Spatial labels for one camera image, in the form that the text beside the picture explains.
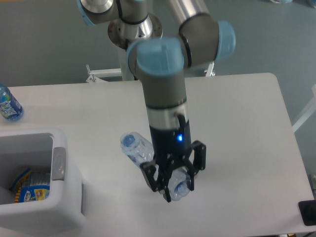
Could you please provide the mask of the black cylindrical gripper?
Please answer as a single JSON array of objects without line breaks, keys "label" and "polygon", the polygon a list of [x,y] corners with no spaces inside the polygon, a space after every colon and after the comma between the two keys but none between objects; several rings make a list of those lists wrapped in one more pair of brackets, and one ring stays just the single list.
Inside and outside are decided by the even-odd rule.
[{"label": "black cylindrical gripper", "polygon": [[195,189],[195,176],[206,168],[206,145],[199,140],[191,141],[190,122],[185,130],[180,128],[161,130],[150,126],[154,155],[156,159],[140,164],[147,185],[153,192],[159,192],[167,202],[171,202],[168,184],[181,158],[190,177],[190,191]]}]

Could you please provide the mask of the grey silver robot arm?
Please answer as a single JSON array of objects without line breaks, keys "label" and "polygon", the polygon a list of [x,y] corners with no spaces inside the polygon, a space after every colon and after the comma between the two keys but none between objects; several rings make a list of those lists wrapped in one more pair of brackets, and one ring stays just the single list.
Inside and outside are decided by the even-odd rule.
[{"label": "grey silver robot arm", "polygon": [[152,191],[168,202],[180,200],[206,167],[206,145],[191,140],[184,70],[231,56],[232,25],[214,21],[201,0],[168,2],[179,23],[175,37],[163,36],[145,0],[79,0],[77,5],[87,25],[109,24],[109,38],[124,51],[122,78],[139,80],[143,87],[153,153],[140,153],[140,144],[122,149]]}]

